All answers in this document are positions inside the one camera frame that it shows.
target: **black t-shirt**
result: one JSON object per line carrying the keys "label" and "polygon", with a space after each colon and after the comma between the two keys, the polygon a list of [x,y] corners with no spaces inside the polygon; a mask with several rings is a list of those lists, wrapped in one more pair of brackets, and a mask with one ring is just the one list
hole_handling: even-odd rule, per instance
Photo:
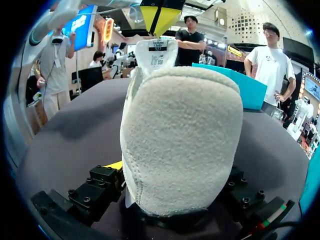
{"label": "black t-shirt", "polygon": [[[205,39],[205,36],[199,32],[189,33],[187,30],[179,30],[175,34],[176,40],[199,43]],[[192,66],[192,63],[198,64],[200,50],[183,49],[179,47],[178,56],[176,57],[176,66]]]}

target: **white pants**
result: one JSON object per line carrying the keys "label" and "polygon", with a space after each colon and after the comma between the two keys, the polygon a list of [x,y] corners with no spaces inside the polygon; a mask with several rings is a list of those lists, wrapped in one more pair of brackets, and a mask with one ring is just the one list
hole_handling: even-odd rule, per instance
{"label": "white pants", "polygon": [[68,90],[57,94],[45,93],[42,103],[48,121],[70,101]]}

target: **dark gray round table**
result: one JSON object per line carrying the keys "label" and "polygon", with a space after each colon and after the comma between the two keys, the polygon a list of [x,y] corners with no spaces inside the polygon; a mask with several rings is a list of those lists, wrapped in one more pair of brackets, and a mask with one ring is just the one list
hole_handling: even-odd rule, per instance
{"label": "dark gray round table", "polygon": [[[30,144],[17,171],[17,185],[25,199],[55,189],[65,198],[69,189],[84,183],[97,165],[121,160],[120,123],[130,79],[103,81],[84,92],[48,122]],[[301,217],[302,195],[309,160],[297,142],[274,119],[263,112],[245,111],[240,141],[234,158],[248,182],[265,191],[266,201],[279,196],[296,204],[285,221]],[[112,203],[92,228],[121,237],[123,222],[118,203]],[[240,229],[223,206],[214,208],[215,218],[203,232],[180,235],[147,226],[154,240],[233,239]],[[279,229],[284,236],[288,229]]]}

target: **man in white t-shirt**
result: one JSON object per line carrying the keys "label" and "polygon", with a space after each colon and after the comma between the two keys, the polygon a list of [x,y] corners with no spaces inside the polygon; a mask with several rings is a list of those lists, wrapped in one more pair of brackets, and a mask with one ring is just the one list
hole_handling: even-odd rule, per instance
{"label": "man in white t-shirt", "polygon": [[[102,51],[96,51],[93,55],[93,61],[90,63],[88,68],[89,69],[98,68],[98,67],[102,68],[101,61],[103,60],[103,58],[104,58],[104,53]],[[110,68],[108,68],[107,70],[103,70],[102,71],[103,79],[111,79],[110,72],[111,72]]]}
{"label": "man in white t-shirt", "polygon": [[75,54],[76,33],[71,32],[67,37],[62,33],[63,27],[58,27],[48,38],[34,71],[48,120],[70,102],[66,58],[72,59]]}
{"label": "man in white t-shirt", "polygon": [[[245,58],[244,68],[247,76],[251,77],[251,66],[257,65],[255,79],[265,85],[267,90],[262,105],[262,110],[272,116],[277,108],[278,101],[286,101],[296,89],[296,77],[290,59],[278,48],[280,33],[272,23],[263,24],[263,33],[267,40],[267,46],[257,46]],[[284,76],[289,79],[286,92],[280,91]]]}

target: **teal box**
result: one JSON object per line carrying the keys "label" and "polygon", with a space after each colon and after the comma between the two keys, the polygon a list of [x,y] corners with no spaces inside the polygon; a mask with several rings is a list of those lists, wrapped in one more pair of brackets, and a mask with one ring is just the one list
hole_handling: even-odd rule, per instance
{"label": "teal box", "polygon": [[261,110],[267,86],[257,80],[228,68],[193,63],[193,67],[204,68],[221,73],[232,79],[240,89],[244,109]]}
{"label": "teal box", "polygon": [[309,162],[305,186],[300,199],[302,214],[306,214],[320,188],[320,149],[318,148]]}

